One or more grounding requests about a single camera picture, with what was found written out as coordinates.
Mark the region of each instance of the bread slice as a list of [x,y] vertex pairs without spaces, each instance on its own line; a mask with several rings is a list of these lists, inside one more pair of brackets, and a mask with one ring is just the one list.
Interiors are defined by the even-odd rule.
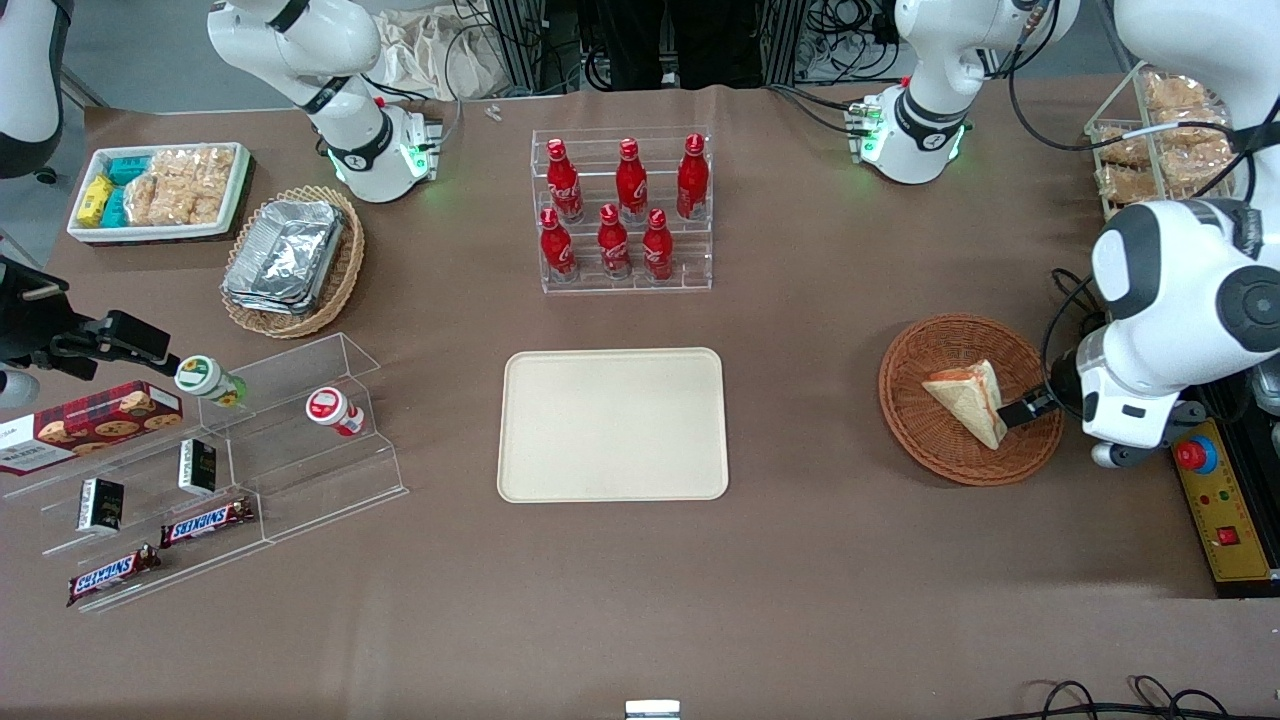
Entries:
[[1009,428],[1000,419],[1000,383],[991,363],[933,373],[920,383],[987,447],[996,450]]

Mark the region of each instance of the floor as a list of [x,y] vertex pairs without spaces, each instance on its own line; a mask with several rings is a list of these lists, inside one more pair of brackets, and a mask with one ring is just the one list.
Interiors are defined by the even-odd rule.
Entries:
[[[357,0],[370,12],[422,6],[424,0]],[[1121,69],[1110,31],[1110,0],[1083,0],[1066,37],[1044,50],[1020,77],[1114,73]],[[570,0],[548,3],[553,44],[573,37],[576,13]],[[79,3],[72,22],[64,63],[108,105],[146,113],[288,108],[275,90],[227,65],[205,32],[209,0],[100,0]],[[570,54],[564,50],[568,67]],[[915,63],[904,45],[892,67],[881,74],[897,78]],[[550,79],[548,85],[556,85]],[[60,178],[44,186],[33,178],[0,181],[0,236],[15,241],[42,265],[65,223],[67,204],[84,158],[83,117],[67,106],[61,146],[51,167]],[[0,252],[12,254],[8,242]]]

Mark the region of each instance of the brown tablecloth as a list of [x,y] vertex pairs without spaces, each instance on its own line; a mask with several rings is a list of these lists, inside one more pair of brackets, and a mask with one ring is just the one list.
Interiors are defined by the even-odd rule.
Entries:
[[[1024,102],[1071,138],[1114,81],[1027,82]],[[332,329],[384,365],[379,427],[412,492],[101,616],[63,607],[32,512],[4,509],[6,717],[617,717],[627,698],[676,697],[692,719],[936,719],[1037,707],[1041,679],[1128,701],[1133,673],[1275,712],[1280,606],[1204,600],[1164,457],[1100,470],[1071,428],[1029,482],[972,489],[915,465],[881,420],[878,361],[909,322],[973,311],[1038,337],[1059,301],[1047,270],[1085,269],[1101,227],[1089,160],[1018,128],[1002,88],[922,187],[852,167],[837,133],[763,91],[500,105],[500,124],[467,106],[438,182],[358,204],[369,256]],[[544,297],[530,132],[685,123],[717,132],[716,288]],[[91,149],[246,143],[251,208],[335,184],[297,111],[91,111],[88,126]],[[289,343],[225,316],[227,249],[64,237],[50,270],[82,313],[133,311],[175,351],[236,366]],[[498,497],[512,354],[655,346],[723,357],[724,497]],[[99,384],[138,375],[104,366]],[[44,379],[42,401],[87,389]]]

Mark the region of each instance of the wicker basket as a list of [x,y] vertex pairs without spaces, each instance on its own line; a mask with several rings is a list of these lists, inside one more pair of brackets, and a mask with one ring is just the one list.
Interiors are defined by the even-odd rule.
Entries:
[[1004,400],[1041,384],[1039,354],[1014,331],[977,315],[937,315],[902,331],[881,363],[881,410],[893,436],[922,465],[968,486],[1004,486],[1048,462],[1062,438],[1062,414],[1012,428],[989,450],[920,384],[931,373],[989,360]]
[[[347,300],[351,299],[351,291],[356,288],[356,277],[360,274],[360,264],[365,260],[365,231],[360,227],[360,218],[356,217],[356,209],[351,206],[351,201],[328,187],[307,186],[287,190],[276,195],[275,200],[330,202],[337,208],[342,208],[342,213],[346,215],[342,236],[338,238],[340,245],[334,254],[333,264],[329,266],[329,277],[325,279],[324,290],[320,293],[320,300],[315,310],[306,315],[264,313],[261,310],[241,307],[225,296],[223,297],[223,305],[227,306],[227,313],[230,314],[232,320],[236,320],[237,325],[269,337],[292,340],[308,336],[332,323],[338,316],[338,313],[342,311]],[[248,236],[248,229],[253,227],[257,217],[262,213],[262,208],[266,208],[266,202],[255,210],[244,223],[244,227],[241,228],[239,234],[236,237],[236,245],[232,247],[230,258],[227,260],[228,268],[236,261],[236,255],[241,247],[244,246],[244,237]]]

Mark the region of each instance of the small bottle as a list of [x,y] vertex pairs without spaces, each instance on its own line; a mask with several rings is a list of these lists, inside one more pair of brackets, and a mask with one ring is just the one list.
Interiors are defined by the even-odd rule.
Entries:
[[223,407],[239,405],[248,392],[243,379],[223,370],[221,365],[207,355],[192,355],[183,360],[173,382],[178,389]]
[[323,387],[311,393],[307,398],[307,418],[333,428],[342,437],[352,437],[365,429],[365,411],[335,387]]
[[568,283],[577,279],[577,259],[573,258],[573,240],[568,231],[561,227],[554,208],[543,210],[543,258],[552,282]]
[[577,168],[570,161],[564,141],[547,141],[547,156],[552,164],[547,168],[547,186],[552,191],[552,202],[559,210],[561,220],[568,224],[582,222],[582,186],[577,179]]
[[649,229],[644,233],[644,268],[654,282],[671,279],[671,231],[660,208],[649,210]]
[[703,156],[705,149],[707,138],[696,132],[685,138],[685,159],[676,173],[676,213],[686,220],[707,219],[707,184],[712,174]]
[[644,224],[649,211],[649,174],[640,164],[640,143],[628,137],[618,143],[618,172],[614,176],[618,186],[618,204],[622,206],[622,222],[627,225]]
[[600,243],[600,259],[604,261],[604,274],[611,281],[625,281],[631,275],[631,256],[627,255],[627,229],[618,224],[618,209],[612,202],[600,208],[600,232],[595,236]]

